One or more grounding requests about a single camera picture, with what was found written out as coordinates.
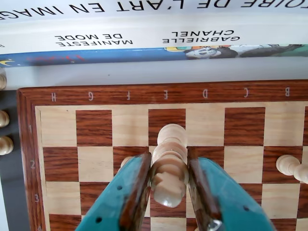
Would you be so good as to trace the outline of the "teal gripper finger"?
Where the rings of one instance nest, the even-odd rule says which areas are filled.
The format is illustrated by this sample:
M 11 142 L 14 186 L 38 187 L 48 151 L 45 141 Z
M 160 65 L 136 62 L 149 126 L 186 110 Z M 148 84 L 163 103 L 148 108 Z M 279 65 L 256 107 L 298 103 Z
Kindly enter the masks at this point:
M 81 221 L 82 231 L 140 231 L 150 195 L 151 154 L 129 159 Z
M 189 192 L 200 231 L 274 231 L 261 206 L 216 162 L 188 149 Z

